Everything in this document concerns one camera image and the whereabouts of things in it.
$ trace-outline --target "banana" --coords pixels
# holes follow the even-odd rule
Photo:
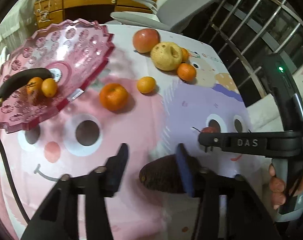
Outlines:
[[[23,70],[12,75],[0,87],[0,106],[14,91],[27,85],[33,77],[40,77],[45,80],[46,78],[52,78],[52,74],[48,69],[40,67]]]

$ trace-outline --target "red apple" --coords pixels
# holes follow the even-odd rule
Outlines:
[[[206,133],[214,133],[217,132],[217,129],[215,127],[205,127],[201,132],[206,132]]]
[[[160,42],[159,33],[155,29],[142,29],[133,36],[134,48],[139,53],[147,53]]]

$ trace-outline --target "black cable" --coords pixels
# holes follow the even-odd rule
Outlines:
[[[28,217],[28,215],[27,215],[27,213],[26,213],[26,211],[25,211],[25,209],[23,207],[23,204],[20,201],[20,198],[18,196],[16,187],[15,187],[15,184],[14,184],[14,181],[13,181],[13,177],[12,177],[11,172],[10,172],[10,166],[8,164],[8,160],[7,160],[7,157],[6,157],[5,149],[4,149],[4,146],[3,146],[3,143],[1,141],[1,139],[0,139],[0,154],[1,154],[1,157],[2,157],[2,160],[3,160],[3,163],[4,163],[5,172],[6,172],[6,176],[7,176],[8,182],[10,184],[10,189],[13,192],[16,204],[17,204],[17,206],[18,206],[21,214],[23,215],[25,221],[27,223],[29,223],[29,217]]]

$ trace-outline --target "yellow pear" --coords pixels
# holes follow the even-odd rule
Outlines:
[[[171,71],[177,69],[182,61],[181,48],[173,42],[160,42],[151,50],[151,61],[160,70]]]

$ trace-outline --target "window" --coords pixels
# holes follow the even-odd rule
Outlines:
[[[246,106],[269,93],[261,69],[266,55],[279,53],[292,74],[303,66],[303,22],[286,0],[225,0],[211,19],[199,40],[216,50]]]

